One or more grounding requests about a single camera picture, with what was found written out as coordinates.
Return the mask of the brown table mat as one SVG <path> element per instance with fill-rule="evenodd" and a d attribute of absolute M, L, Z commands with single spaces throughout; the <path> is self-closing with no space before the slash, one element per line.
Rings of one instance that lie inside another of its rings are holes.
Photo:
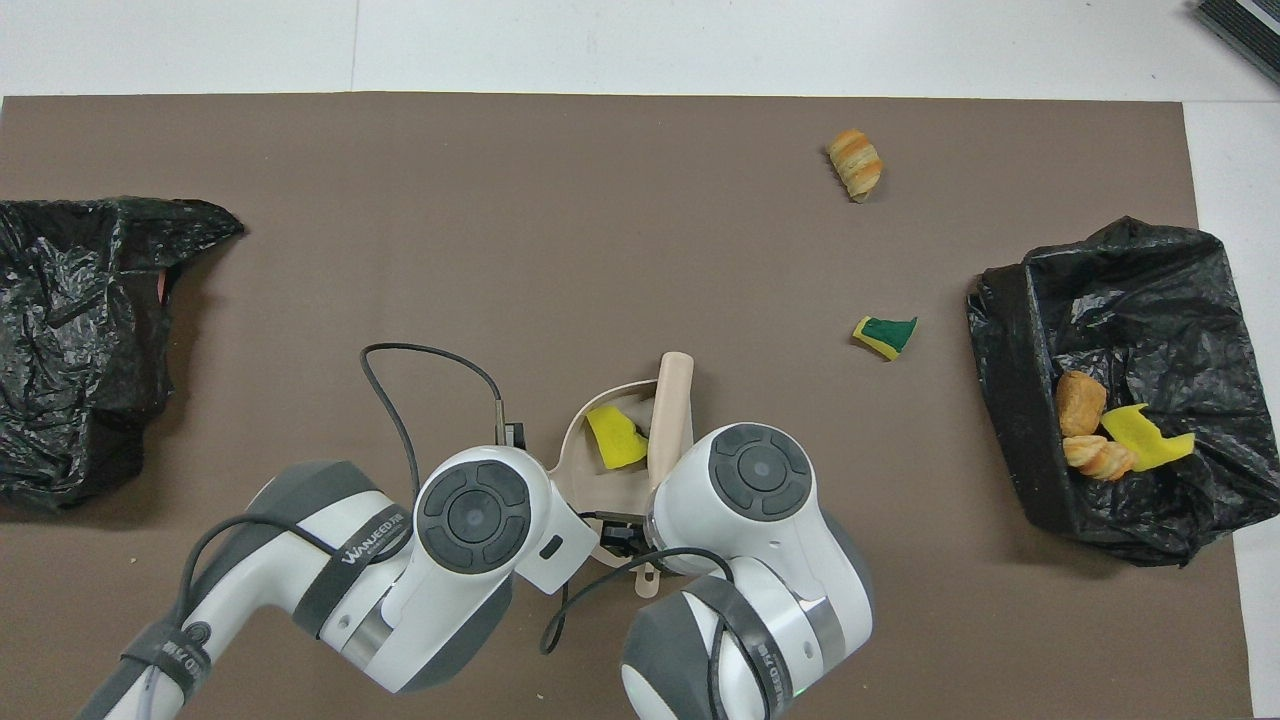
<path fill-rule="evenodd" d="M 884 164 L 852 202 L 826 150 Z M 1251 715 L 1233 546 L 1134 568 L 1033 527 L 975 379 L 973 278 L 1123 217 L 1193 227 L 1178 104 L 477 94 L 10 97 L 0 199 L 202 199 L 247 234 L 175 287 L 143 473 L 0 507 L 0 720 L 70 720 L 280 469 L 410 501 L 358 368 L 449 348 L 554 462 L 590 397 L 695 359 L 707 432 L 764 421 L 870 566 L 870 642 L 788 720 Z M 909 320 L 895 361 L 851 340 Z"/>

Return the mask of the green and yellow sponge piece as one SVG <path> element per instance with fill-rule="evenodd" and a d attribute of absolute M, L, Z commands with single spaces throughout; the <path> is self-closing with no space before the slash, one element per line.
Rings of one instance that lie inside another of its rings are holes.
<path fill-rule="evenodd" d="M 900 357 L 915 333 L 919 316 L 909 320 L 890 320 L 864 316 L 854 327 L 851 340 L 881 355 L 887 363 Z"/>

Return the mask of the dark ribbed object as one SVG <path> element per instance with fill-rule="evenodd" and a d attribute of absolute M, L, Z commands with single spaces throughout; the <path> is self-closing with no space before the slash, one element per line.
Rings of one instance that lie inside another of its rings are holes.
<path fill-rule="evenodd" d="M 1280 0 L 1197 0 L 1193 17 L 1280 86 Z"/>

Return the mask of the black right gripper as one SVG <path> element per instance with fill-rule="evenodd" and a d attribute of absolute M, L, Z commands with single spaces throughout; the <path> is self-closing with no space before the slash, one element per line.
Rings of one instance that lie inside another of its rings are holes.
<path fill-rule="evenodd" d="M 600 547 L 618 559 L 632 559 L 653 551 L 646 537 L 645 518 L 627 512 L 599 512 Z"/>

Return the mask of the yellow sponge block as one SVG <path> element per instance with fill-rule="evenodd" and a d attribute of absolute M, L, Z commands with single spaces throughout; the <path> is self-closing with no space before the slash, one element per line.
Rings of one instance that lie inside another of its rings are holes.
<path fill-rule="evenodd" d="M 618 407 L 594 407 L 585 418 L 607 470 L 634 465 L 648 456 L 648 438 Z"/>

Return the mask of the striped orange croissant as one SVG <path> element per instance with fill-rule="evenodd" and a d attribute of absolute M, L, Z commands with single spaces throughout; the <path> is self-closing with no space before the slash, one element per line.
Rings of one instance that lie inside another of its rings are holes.
<path fill-rule="evenodd" d="M 828 143 L 826 154 L 850 200 L 865 202 L 884 169 L 867 135 L 856 128 L 845 129 Z"/>

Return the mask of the curved yellow sponge piece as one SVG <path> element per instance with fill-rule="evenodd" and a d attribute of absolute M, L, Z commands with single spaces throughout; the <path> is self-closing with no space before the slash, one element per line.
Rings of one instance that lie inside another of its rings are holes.
<path fill-rule="evenodd" d="M 1196 434 L 1165 437 L 1144 415 L 1148 404 L 1133 404 L 1102 414 L 1101 424 L 1110 437 L 1135 455 L 1134 471 L 1148 471 L 1190 456 Z"/>

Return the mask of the beige hand brush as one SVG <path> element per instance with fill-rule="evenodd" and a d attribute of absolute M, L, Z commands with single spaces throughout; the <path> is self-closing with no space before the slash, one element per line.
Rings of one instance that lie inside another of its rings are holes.
<path fill-rule="evenodd" d="M 643 503 L 644 553 L 658 548 L 658 532 L 652 528 L 657 491 L 694 442 L 692 375 L 692 356 L 680 351 L 668 351 L 662 355 L 655 392 L 648 405 L 649 414 L 646 416 L 648 447 L 644 460 L 645 495 Z"/>

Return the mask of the left black garbage bag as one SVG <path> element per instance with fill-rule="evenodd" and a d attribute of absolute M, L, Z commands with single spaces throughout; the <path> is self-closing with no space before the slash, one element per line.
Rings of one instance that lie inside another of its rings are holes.
<path fill-rule="evenodd" d="M 982 273 L 966 318 L 1012 488 L 1036 527 L 1137 566 L 1185 565 L 1280 515 L 1280 448 L 1222 242 L 1130 217 Z M 1068 372 L 1139 404 L 1187 457 L 1093 480 L 1062 455 Z"/>

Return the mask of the black bag over pink bin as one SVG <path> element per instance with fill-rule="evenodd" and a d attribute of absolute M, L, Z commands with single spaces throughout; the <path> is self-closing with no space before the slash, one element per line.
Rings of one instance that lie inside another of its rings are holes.
<path fill-rule="evenodd" d="M 173 393 L 172 288 L 243 232 L 201 200 L 0 201 L 0 505 L 59 512 L 141 473 Z"/>

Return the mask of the beige plastic dustpan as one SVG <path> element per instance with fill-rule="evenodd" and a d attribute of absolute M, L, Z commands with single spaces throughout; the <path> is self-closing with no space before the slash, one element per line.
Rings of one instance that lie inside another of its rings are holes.
<path fill-rule="evenodd" d="M 550 479 L 575 510 L 643 515 L 645 459 L 618 470 L 607 470 L 585 416 L 594 407 L 612 405 L 635 421 L 646 437 L 648 405 L 653 400 L 655 382 L 639 380 L 607 389 L 584 405 L 570 423 Z"/>

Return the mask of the pale oval bread piece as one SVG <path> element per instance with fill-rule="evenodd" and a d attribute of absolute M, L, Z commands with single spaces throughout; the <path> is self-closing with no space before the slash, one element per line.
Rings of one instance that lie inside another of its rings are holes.
<path fill-rule="evenodd" d="M 1126 446 L 1102 436 L 1062 438 L 1066 464 L 1093 480 L 1117 482 L 1132 471 L 1138 455 Z"/>

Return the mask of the brown bread roll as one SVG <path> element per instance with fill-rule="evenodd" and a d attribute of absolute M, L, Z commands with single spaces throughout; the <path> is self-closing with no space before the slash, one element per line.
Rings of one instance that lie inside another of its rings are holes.
<path fill-rule="evenodd" d="M 1055 391 L 1061 437 L 1094 434 L 1106 404 L 1107 389 L 1096 378 L 1079 370 L 1064 373 Z"/>

